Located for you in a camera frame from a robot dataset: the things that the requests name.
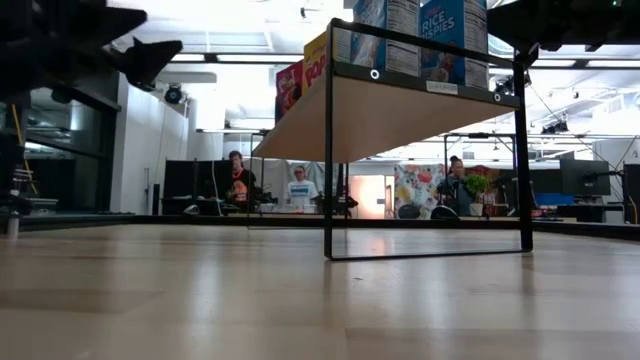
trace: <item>wooden floor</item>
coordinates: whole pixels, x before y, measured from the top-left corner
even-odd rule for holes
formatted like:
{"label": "wooden floor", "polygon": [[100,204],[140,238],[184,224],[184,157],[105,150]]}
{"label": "wooden floor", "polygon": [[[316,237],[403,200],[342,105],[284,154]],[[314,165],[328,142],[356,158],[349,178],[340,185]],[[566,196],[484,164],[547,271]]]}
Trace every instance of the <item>wooden floor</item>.
{"label": "wooden floor", "polygon": [[[336,250],[513,248],[517,239],[351,230]],[[536,234],[535,247],[332,263],[318,230],[24,233],[17,244],[0,240],[0,359],[637,360],[640,243]]]}

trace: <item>potted plant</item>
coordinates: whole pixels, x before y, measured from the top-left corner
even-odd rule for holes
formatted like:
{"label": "potted plant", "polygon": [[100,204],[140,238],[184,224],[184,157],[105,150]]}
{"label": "potted plant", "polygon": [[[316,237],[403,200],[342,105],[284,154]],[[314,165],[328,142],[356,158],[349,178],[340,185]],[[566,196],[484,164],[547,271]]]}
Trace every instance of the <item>potted plant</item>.
{"label": "potted plant", "polygon": [[489,189],[489,180],[482,175],[469,175],[464,185],[474,194],[474,202],[471,204],[471,215],[482,216],[482,202],[478,199],[482,198],[485,191]]}

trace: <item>white shirt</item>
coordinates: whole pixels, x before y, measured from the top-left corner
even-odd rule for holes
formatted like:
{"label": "white shirt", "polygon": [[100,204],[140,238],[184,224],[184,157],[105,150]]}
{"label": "white shirt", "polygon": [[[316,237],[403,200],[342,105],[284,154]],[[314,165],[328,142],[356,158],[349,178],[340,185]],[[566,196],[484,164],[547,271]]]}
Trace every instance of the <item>white shirt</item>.
{"label": "white shirt", "polygon": [[316,185],[309,180],[292,181],[287,188],[287,200],[291,205],[302,208],[311,203],[311,199],[318,196]]}

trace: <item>shelf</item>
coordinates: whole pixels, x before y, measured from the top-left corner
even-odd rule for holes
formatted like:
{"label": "shelf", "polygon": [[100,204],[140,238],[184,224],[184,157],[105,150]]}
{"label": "shelf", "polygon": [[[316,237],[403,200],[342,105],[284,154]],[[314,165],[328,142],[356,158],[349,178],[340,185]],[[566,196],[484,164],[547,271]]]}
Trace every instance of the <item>shelf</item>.
{"label": "shelf", "polygon": [[[409,75],[336,63],[333,161],[369,156],[514,111],[519,99]],[[325,160],[326,77],[285,114],[253,152],[290,160]]]}

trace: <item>man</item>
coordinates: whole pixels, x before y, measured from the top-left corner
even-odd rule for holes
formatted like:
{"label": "man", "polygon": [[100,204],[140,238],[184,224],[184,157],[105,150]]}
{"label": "man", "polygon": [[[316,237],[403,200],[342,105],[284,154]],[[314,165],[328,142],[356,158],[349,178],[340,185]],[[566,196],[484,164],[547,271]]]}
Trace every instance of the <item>man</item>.
{"label": "man", "polygon": [[304,166],[298,166],[293,171],[296,177],[295,181],[292,181],[287,186],[286,199],[291,205],[294,205],[298,209],[304,209],[305,205],[311,204],[311,199],[318,197],[318,190],[316,185],[307,180],[307,172]]}
{"label": "man", "polygon": [[256,188],[256,176],[249,170],[246,170],[242,165],[242,154],[239,151],[233,150],[229,153],[229,160],[231,160],[231,179],[232,187],[229,190],[229,200],[238,206],[243,211],[247,211],[249,206],[247,205],[247,199],[249,189],[255,191]]}
{"label": "man", "polygon": [[464,164],[457,156],[451,157],[450,173],[446,179],[438,185],[438,192],[445,198],[445,203],[450,206],[458,216],[471,216],[471,203],[474,194],[464,185]]}

